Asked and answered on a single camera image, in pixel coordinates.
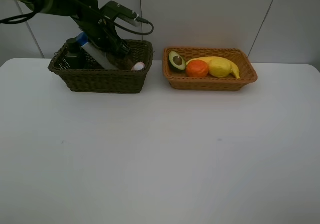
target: avocado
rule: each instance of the avocado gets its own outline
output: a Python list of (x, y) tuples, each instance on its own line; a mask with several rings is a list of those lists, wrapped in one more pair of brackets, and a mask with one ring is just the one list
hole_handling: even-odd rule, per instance
[(169, 53), (170, 67), (176, 71), (183, 71), (186, 69), (186, 62), (184, 59), (176, 52), (171, 51)]

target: wicker basket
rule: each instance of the wicker basket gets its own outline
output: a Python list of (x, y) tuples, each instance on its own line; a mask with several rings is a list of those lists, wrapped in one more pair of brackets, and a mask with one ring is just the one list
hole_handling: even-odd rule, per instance
[(134, 63), (142, 61), (145, 68), (139, 71), (105, 70), (86, 51), (84, 69), (70, 69), (65, 59), (65, 44), (51, 60), (49, 70), (59, 75), (72, 90), (77, 92), (139, 93), (152, 64), (153, 48), (149, 41), (127, 40), (132, 49)]
[[(229, 75), (225, 78), (216, 78), (208, 75), (204, 78), (187, 77), (185, 72), (172, 71), (169, 66), (171, 50), (179, 53), (185, 61), (203, 56), (220, 56), (235, 62), (240, 69), (240, 79)], [(163, 53), (163, 72), (171, 86), (185, 90), (223, 90), (236, 91), (258, 79), (257, 73), (246, 54), (239, 49), (227, 48), (196, 48), (196, 47), (169, 47)]]

